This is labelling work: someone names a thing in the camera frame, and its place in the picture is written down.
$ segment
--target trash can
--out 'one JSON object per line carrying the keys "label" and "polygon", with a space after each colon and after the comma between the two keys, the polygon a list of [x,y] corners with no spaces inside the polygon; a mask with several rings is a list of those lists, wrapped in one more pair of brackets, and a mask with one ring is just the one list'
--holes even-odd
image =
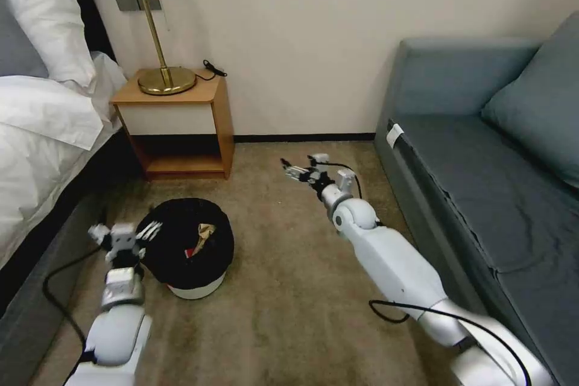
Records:
{"label": "trash can", "polygon": [[233,260],[233,233],[227,215],[199,198],[173,199],[155,207],[139,223],[142,263],[183,299],[215,291]]}

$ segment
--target nightstand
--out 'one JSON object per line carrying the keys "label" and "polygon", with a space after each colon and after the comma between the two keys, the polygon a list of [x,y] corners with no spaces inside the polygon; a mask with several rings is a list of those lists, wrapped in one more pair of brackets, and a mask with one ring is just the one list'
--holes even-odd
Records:
{"label": "nightstand", "polygon": [[112,103],[147,179],[229,178],[234,143],[225,78],[197,79],[186,92],[157,96],[139,90],[140,73]]}

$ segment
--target nightstand drawer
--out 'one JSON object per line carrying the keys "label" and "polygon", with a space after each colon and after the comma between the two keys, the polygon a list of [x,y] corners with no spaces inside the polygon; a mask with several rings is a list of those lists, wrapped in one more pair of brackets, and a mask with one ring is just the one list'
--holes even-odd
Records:
{"label": "nightstand drawer", "polygon": [[216,134],[210,104],[117,105],[129,134]]}

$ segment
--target sofa armrest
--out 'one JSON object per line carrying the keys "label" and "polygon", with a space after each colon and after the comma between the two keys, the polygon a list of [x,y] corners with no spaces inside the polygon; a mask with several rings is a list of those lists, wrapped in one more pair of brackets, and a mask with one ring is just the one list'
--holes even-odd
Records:
{"label": "sofa armrest", "polygon": [[471,115],[519,76],[541,41],[412,38],[400,43],[385,109],[405,115]]}

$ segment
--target sofa cushion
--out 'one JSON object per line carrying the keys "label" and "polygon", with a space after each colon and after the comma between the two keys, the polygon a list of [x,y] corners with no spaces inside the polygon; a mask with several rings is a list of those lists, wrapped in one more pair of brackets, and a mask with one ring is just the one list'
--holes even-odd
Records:
{"label": "sofa cushion", "polygon": [[579,384],[578,192],[478,116],[396,122],[559,383]]}
{"label": "sofa cushion", "polygon": [[561,24],[482,116],[579,188],[579,12]]}

